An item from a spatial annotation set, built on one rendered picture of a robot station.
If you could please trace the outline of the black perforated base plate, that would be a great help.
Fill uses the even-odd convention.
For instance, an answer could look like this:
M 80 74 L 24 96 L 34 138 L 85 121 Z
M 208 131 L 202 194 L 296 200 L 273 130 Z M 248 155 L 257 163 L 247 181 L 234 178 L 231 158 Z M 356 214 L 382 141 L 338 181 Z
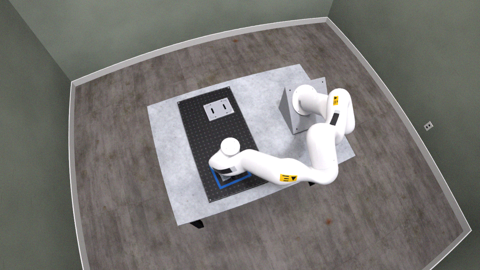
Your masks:
M 233 114 L 209 121 L 204 105 L 227 98 Z M 259 152 L 230 87 L 199 94 L 177 102 L 187 141 L 193 155 L 199 177 L 209 203 L 267 183 L 265 179 L 252 176 L 220 189 L 209 167 L 210 158 L 221 149 L 226 138 L 238 140 L 240 152 L 253 149 Z

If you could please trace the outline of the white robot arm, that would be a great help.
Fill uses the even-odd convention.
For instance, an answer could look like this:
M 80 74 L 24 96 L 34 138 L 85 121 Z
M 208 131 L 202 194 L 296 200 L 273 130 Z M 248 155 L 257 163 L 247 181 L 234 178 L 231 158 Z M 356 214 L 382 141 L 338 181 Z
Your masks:
M 310 167 L 292 158 L 281 159 L 253 149 L 240 152 L 238 140 L 232 137 L 223 140 L 221 149 L 210 158 L 209 166 L 223 176 L 249 171 L 278 186 L 303 181 L 319 185 L 333 182 L 338 175 L 335 146 L 355 128 L 350 94 L 342 88 L 332 90 L 329 95 L 320 94 L 310 85 L 303 84 L 295 89 L 292 106 L 298 114 L 314 113 L 327 123 L 314 124 L 307 131 Z

